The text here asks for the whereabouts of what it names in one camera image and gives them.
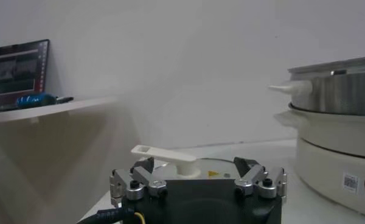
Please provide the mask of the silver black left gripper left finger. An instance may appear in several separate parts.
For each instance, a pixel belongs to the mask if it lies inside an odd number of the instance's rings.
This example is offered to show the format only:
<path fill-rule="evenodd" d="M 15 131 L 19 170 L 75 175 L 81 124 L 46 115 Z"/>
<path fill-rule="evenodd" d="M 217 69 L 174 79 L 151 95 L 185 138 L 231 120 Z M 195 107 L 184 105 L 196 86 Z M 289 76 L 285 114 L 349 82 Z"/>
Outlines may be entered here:
<path fill-rule="evenodd" d="M 114 169 L 109 178 L 110 199 L 118 207 L 122 198 L 138 201 L 145 197 L 145 190 L 150 197 L 166 198 L 167 182 L 155 177 L 152 172 L 155 166 L 153 157 L 136 161 L 130 170 Z"/>

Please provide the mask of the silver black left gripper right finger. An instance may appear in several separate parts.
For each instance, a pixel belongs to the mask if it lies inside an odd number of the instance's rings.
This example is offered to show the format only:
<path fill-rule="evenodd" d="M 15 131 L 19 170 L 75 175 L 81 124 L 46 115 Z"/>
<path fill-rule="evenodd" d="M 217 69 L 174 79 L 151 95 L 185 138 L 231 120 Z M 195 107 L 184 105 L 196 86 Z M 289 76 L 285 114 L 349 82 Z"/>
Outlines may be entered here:
<path fill-rule="evenodd" d="M 265 166 L 253 159 L 234 158 L 234 164 L 240 178 L 234 180 L 235 193 L 248 197 L 256 191 L 264 199 L 287 197 L 288 175 L 284 168 L 275 167 L 267 170 Z"/>

